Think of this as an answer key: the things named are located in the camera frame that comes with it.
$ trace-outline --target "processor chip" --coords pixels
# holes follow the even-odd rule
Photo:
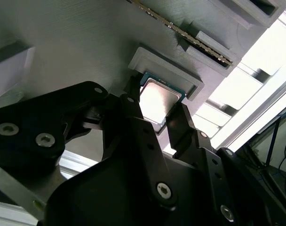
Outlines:
[[[185,97],[178,88],[145,73],[141,80],[140,107],[145,119],[163,126],[171,108]]]

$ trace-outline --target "gray support block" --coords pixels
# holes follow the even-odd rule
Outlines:
[[[286,9],[286,0],[211,0],[218,8],[249,29],[269,28]]]
[[[190,101],[204,87],[204,83],[199,77],[151,49],[147,50],[139,47],[128,67],[140,73],[150,72],[169,82],[171,85],[185,91]]]
[[[198,59],[199,61],[213,68],[215,71],[217,71],[224,77],[227,77],[240,62],[241,59],[239,57],[237,57],[225,46],[218,43],[216,40],[212,39],[210,36],[203,33],[202,31],[197,31],[193,26],[190,26],[188,32],[197,40],[203,42],[213,50],[227,57],[232,62],[232,65],[223,65],[222,62],[207,56],[207,53],[202,52],[199,49],[196,49],[188,41],[184,39],[181,39],[179,42],[180,48],[190,56],[194,57],[195,59]]]
[[[22,82],[30,68],[34,48],[14,43],[0,48],[0,96]]]

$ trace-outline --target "bright light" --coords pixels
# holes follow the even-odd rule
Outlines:
[[[239,68],[235,68],[210,96],[213,102],[222,102],[239,110],[262,86]]]
[[[231,116],[207,103],[204,103],[198,109],[196,114],[204,119],[207,119],[210,122],[213,122],[218,126],[224,126],[231,118]]]
[[[286,93],[271,106],[261,117],[259,117],[248,129],[246,129],[237,139],[231,143],[228,148],[237,151],[245,144],[254,134],[269,123],[277,114],[286,108]]]
[[[273,75],[286,62],[286,28],[277,20],[242,58],[254,70]]]
[[[234,115],[228,123],[211,139],[212,146],[218,148],[232,133],[244,123],[273,93],[286,82],[286,63],[265,85]]]

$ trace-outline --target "gray 3d-printed tray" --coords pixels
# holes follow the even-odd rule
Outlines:
[[[186,92],[187,98],[192,101],[194,97],[203,89],[202,80],[187,71],[175,62],[170,61],[161,54],[139,47],[128,67],[140,73],[149,72],[171,85]]]

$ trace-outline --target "silver screw head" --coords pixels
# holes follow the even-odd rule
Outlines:
[[[134,100],[133,100],[132,98],[130,98],[130,97],[128,97],[127,100],[128,100],[129,102],[132,102],[132,103],[134,102]]]
[[[36,136],[35,142],[40,147],[52,147],[55,144],[55,138],[51,134],[41,133]]]
[[[100,89],[100,88],[95,88],[94,89],[97,93],[102,93],[102,89]]]
[[[234,222],[235,221],[235,217],[234,214],[232,213],[232,211],[226,207],[225,205],[221,205],[220,206],[220,211],[222,212],[222,215],[229,221],[229,222]]]
[[[19,132],[17,125],[13,123],[2,123],[0,124],[0,134],[3,136],[13,136]]]
[[[204,138],[207,138],[208,136],[207,136],[207,134],[206,133],[204,133],[204,132],[200,132],[200,134],[204,137]]]
[[[164,183],[158,183],[157,185],[158,193],[161,195],[163,199],[170,199],[171,197],[171,190],[168,185]]]
[[[233,155],[233,152],[232,152],[232,151],[230,151],[229,149],[226,149],[226,153],[227,153],[228,155],[230,155],[230,156],[232,156],[232,155]]]

